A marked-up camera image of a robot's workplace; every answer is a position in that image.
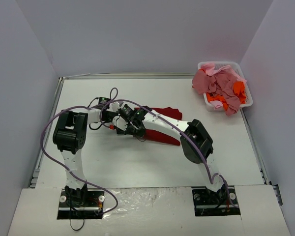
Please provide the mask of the dark red t-shirt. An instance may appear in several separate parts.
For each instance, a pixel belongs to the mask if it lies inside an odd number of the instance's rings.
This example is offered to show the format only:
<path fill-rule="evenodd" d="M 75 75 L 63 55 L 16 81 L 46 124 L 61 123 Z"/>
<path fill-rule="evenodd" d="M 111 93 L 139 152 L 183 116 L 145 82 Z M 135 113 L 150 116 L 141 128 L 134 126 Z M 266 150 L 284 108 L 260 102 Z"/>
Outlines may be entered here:
<path fill-rule="evenodd" d="M 182 112 L 179 109 L 171 108 L 171 107 L 166 107 L 166 108 L 153 107 L 152 109 L 170 118 L 182 120 Z M 159 143 L 170 144 L 174 146 L 180 146 L 180 141 L 156 130 L 146 129 L 144 139 L 159 142 Z"/>

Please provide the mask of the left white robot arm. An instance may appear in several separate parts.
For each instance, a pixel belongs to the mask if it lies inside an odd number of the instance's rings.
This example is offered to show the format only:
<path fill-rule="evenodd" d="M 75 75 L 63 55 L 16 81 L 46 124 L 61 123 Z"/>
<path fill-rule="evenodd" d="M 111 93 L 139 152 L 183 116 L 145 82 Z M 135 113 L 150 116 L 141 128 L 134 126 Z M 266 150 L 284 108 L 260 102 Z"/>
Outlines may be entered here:
<path fill-rule="evenodd" d="M 53 143 L 60 151 L 66 170 L 65 193 L 79 206 L 85 205 L 89 200 L 88 182 L 83 172 L 82 148 L 86 142 L 87 128 L 92 123 L 103 121 L 111 123 L 117 113 L 108 111 L 106 104 L 109 98 L 99 97 L 98 105 L 76 107 L 63 110 L 53 133 Z"/>

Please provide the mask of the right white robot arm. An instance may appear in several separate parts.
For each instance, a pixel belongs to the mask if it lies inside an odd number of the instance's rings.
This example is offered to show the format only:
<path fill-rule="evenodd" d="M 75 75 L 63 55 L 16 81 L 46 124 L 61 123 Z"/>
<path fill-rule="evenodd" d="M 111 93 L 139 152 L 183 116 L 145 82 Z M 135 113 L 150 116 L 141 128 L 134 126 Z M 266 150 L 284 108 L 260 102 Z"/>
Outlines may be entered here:
<path fill-rule="evenodd" d="M 214 203 L 225 199 L 224 181 L 219 176 L 214 158 L 211 157 L 213 139 L 199 120 L 182 121 L 146 106 L 135 110 L 125 104 L 119 108 L 118 115 L 113 118 L 112 123 L 125 135 L 143 137 L 147 130 L 153 130 L 179 141 L 184 156 L 198 165 L 205 187 L 209 190 L 209 199 Z"/>

